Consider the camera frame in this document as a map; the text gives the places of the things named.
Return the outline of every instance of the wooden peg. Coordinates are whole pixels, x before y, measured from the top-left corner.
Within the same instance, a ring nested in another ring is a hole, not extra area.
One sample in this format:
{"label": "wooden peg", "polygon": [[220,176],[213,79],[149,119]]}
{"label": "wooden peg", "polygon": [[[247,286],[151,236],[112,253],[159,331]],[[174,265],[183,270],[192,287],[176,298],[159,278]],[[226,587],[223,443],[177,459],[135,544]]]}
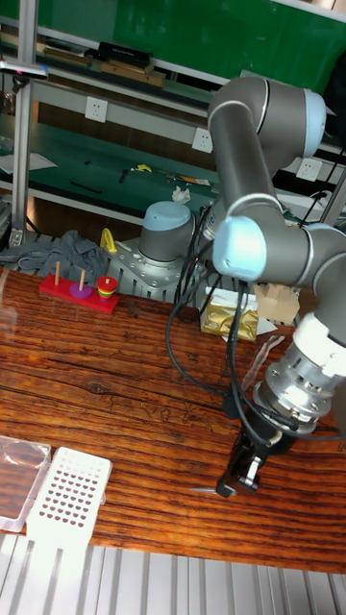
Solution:
{"label": "wooden peg", "polygon": [[81,291],[83,290],[85,278],[86,278],[86,269],[82,269],[80,285],[79,285],[79,290],[81,290]]}
{"label": "wooden peg", "polygon": [[60,261],[57,260],[57,264],[56,264],[56,277],[55,277],[55,286],[59,285],[59,275],[60,275]]}

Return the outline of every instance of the gray cloth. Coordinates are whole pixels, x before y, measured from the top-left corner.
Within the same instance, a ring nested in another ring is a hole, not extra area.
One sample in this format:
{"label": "gray cloth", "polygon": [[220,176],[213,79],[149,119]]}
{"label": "gray cloth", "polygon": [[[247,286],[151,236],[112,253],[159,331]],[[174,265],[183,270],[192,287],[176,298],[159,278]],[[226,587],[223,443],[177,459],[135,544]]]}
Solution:
{"label": "gray cloth", "polygon": [[96,243],[82,239],[77,231],[68,231],[61,241],[38,241],[0,252],[0,263],[17,262],[20,269],[38,269],[45,278],[55,273],[57,261],[61,263],[62,278],[78,282],[83,269],[86,282],[94,282],[106,273],[104,253]]}

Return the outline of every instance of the light blue joint cap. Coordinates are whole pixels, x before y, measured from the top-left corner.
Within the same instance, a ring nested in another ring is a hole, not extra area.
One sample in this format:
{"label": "light blue joint cap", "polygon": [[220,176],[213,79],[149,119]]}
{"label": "light blue joint cap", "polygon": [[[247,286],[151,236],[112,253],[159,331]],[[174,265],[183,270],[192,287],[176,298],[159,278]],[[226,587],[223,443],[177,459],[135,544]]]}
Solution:
{"label": "light blue joint cap", "polygon": [[182,227],[190,217],[191,211],[186,205],[174,201],[159,201],[146,210],[143,228],[148,231],[172,231]]}
{"label": "light blue joint cap", "polygon": [[266,245],[259,225],[245,216],[221,222],[213,243],[212,262],[224,276],[246,282],[258,280],[266,263]]}
{"label": "light blue joint cap", "polygon": [[319,94],[305,89],[306,97],[306,140],[303,158],[313,156],[320,142],[326,126],[326,105]]}

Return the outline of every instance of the red wooden base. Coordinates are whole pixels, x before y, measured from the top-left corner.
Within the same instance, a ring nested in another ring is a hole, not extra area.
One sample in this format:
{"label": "red wooden base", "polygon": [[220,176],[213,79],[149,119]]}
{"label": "red wooden base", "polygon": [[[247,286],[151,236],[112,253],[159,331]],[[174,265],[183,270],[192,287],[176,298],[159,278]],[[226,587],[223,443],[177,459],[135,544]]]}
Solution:
{"label": "red wooden base", "polygon": [[92,288],[92,293],[86,299],[78,299],[77,297],[72,297],[69,292],[69,287],[74,284],[71,280],[66,280],[65,278],[59,278],[59,284],[55,285],[55,276],[49,274],[47,278],[41,282],[38,289],[40,292],[45,292],[47,295],[53,295],[54,297],[60,297],[61,299],[66,299],[66,301],[72,301],[74,304],[79,304],[80,306],[84,306],[85,308],[98,309],[99,311],[103,311],[106,314],[111,314],[114,310],[117,302],[119,301],[118,295],[111,295],[111,297],[106,301],[101,301],[99,294],[97,292],[97,288]]}

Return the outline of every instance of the yellow object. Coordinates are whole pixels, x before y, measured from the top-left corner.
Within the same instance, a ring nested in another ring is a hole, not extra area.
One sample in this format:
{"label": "yellow object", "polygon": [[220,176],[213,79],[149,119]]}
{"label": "yellow object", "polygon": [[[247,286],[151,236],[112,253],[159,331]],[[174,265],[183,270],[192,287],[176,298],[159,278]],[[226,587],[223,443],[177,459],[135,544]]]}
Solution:
{"label": "yellow object", "polygon": [[149,171],[149,173],[153,172],[147,164],[138,164],[135,171]]}
{"label": "yellow object", "polygon": [[[228,336],[235,317],[235,308],[228,306],[214,306],[208,304],[206,318],[201,327],[203,333]],[[241,314],[239,321],[238,339],[255,341],[257,335],[259,315],[253,309]]]}
{"label": "yellow object", "polygon": [[105,246],[110,254],[115,254],[117,252],[110,229],[104,229],[102,231],[100,248],[104,248]]}

